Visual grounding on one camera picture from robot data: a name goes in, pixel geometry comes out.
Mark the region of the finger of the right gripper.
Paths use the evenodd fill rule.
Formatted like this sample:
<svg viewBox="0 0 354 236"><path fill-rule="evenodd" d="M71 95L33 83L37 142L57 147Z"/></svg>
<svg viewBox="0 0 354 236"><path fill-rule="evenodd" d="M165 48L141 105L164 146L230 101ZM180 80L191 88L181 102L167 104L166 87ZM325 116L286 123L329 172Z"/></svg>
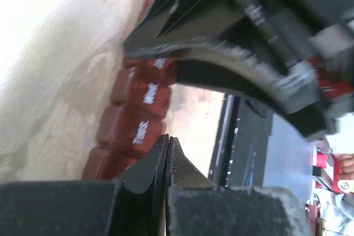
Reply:
<svg viewBox="0 0 354 236"><path fill-rule="evenodd" d="M245 23L285 58L285 41L259 0L152 0L146 15L124 42L129 57L188 56L191 50L216 50L233 56L235 31Z"/></svg>

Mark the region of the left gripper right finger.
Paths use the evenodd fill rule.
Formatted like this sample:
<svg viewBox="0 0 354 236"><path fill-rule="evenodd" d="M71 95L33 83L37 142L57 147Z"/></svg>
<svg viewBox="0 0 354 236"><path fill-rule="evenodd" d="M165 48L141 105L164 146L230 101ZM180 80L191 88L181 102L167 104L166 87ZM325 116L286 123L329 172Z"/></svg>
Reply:
<svg viewBox="0 0 354 236"><path fill-rule="evenodd" d="M311 235L304 206L280 187L221 187L171 137L166 157L167 235Z"/></svg>

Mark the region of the red weekly pill organizer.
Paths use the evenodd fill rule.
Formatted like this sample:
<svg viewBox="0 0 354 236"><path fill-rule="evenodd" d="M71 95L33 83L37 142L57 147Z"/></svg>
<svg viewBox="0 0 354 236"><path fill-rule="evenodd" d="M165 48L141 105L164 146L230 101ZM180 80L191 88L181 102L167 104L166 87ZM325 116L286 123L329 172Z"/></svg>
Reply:
<svg viewBox="0 0 354 236"><path fill-rule="evenodd" d="M164 118L176 83L179 63L174 59L124 57L103 111L83 180L109 180L149 152L165 134Z"/></svg>

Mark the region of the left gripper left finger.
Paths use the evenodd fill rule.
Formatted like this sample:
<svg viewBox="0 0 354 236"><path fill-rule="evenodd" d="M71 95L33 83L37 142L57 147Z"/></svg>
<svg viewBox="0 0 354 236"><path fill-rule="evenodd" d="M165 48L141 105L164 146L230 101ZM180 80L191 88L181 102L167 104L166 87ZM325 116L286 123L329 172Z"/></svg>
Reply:
<svg viewBox="0 0 354 236"><path fill-rule="evenodd" d="M2 235L164 235L168 135L108 181L1 185Z"/></svg>

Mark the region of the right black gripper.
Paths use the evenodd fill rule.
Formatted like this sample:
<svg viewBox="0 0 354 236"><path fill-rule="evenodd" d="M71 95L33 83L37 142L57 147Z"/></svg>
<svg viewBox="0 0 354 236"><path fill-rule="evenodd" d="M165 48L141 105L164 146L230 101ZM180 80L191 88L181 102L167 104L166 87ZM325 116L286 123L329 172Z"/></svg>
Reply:
<svg viewBox="0 0 354 236"><path fill-rule="evenodd" d="M331 134L324 109L353 108L353 0L231 2L267 54L227 41L218 55L225 68L180 60L177 83L262 103L305 139Z"/></svg>

